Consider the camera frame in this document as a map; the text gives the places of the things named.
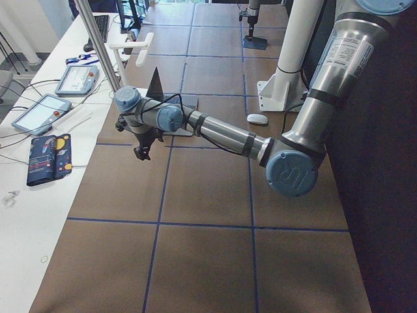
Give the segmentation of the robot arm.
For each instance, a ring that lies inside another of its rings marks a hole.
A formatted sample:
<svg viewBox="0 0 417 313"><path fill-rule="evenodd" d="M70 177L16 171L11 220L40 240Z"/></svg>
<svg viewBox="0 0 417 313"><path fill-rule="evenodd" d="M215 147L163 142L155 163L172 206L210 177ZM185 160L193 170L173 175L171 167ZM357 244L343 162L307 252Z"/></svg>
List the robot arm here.
<svg viewBox="0 0 417 313"><path fill-rule="evenodd" d="M263 111L299 109L290 130L279 139L263 138L209 115L172 103L161 94L142 96L132 86L114 95L120 116L116 127L130 131L147 160L151 145L180 128L237 155L252 158L266 170L272 189L287 197L307 194L315 185L332 122L366 67L375 47L390 36L411 1L338 1L334 26L311 80L304 89L301 70L322 1L294 1L276 72L258 83Z"/></svg>
<svg viewBox="0 0 417 313"><path fill-rule="evenodd" d="M246 41L252 41L255 24L259 19L259 10L261 6L260 0L249 0L248 7L245 11L240 10L238 20L241 22L243 18L247 18L249 25L248 35L245 36Z"/></svg>

